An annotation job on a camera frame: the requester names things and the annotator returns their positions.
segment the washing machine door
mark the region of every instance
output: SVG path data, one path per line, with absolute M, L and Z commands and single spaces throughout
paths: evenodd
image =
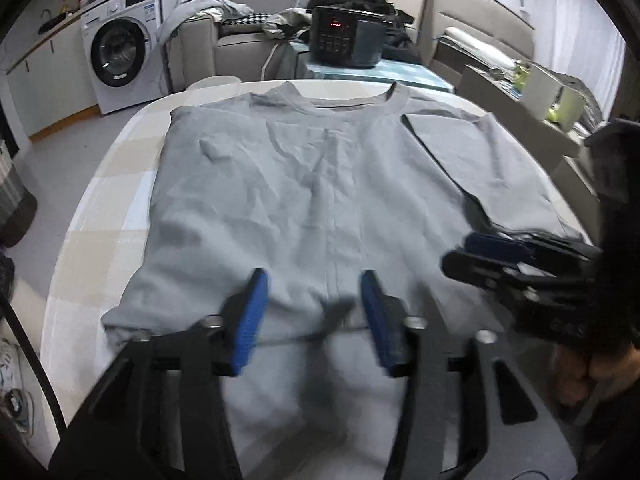
M 145 62 L 147 38 L 131 20 L 105 23 L 91 44 L 91 64 L 105 85 L 121 87 L 131 83 Z

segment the upholstered headboard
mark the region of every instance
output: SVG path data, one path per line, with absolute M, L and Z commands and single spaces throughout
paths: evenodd
M 495 0 L 424 0 L 418 47 L 425 65 L 447 27 L 460 28 L 513 59 L 533 58 L 533 27 Z

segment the gray floor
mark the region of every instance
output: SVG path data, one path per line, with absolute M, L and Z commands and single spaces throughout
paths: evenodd
M 18 174 L 38 200 L 38 210 L 24 238 L 5 253 L 14 260 L 16 275 L 37 297 L 45 299 L 49 293 L 66 229 L 86 186 L 121 129 L 140 108 L 142 106 L 135 106 L 72 124 L 34 143 L 30 152 L 17 157 Z M 23 317 L 28 318 L 31 330 L 27 326 L 25 329 L 30 339 L 39 339 L 38 330 L 34 333 L 33 327 L 42 330 L 44 309 L 20 312 L 15 302 L 14 307 L 23 323 Z M 42 393 L 22 355 L 20 365 L 23 385 L 34 403 L 34 434 L 28 439 L 28 447 L 38 460 L 47 464 L 54 443 L 44 427 Z

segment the wooden baseboard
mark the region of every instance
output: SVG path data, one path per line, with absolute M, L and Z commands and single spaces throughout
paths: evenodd
M 96 115 L 100 115 L 100 107 L 98 105 L 89 106 L 84 110 L 80 110 L 75 114 L 69 115 L 69 117 L 60 119 L 57 123 L 53 123 L 51 126 L 47 126 L 46 128 L 33 134 L 31 137 L 29 137 L 29 139 L 31 140 L 31 142 L 38 142 L 39 140 L 42 140 L 45 137 L 48 137 L 51 134 L 54 134 L 55 132 L 59 132 L 60 130 L 63 130 L 67 126 L 71 126 L 73 123 L 77 123 L 78 121 L 84 121 L 85 119 L 95 117 Z

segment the white curtain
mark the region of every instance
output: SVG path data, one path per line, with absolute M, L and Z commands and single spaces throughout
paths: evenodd
M 536 0 L 534 60 L 580 78 L 606 119 L 618 92 L 625 41 L 596 0 Z

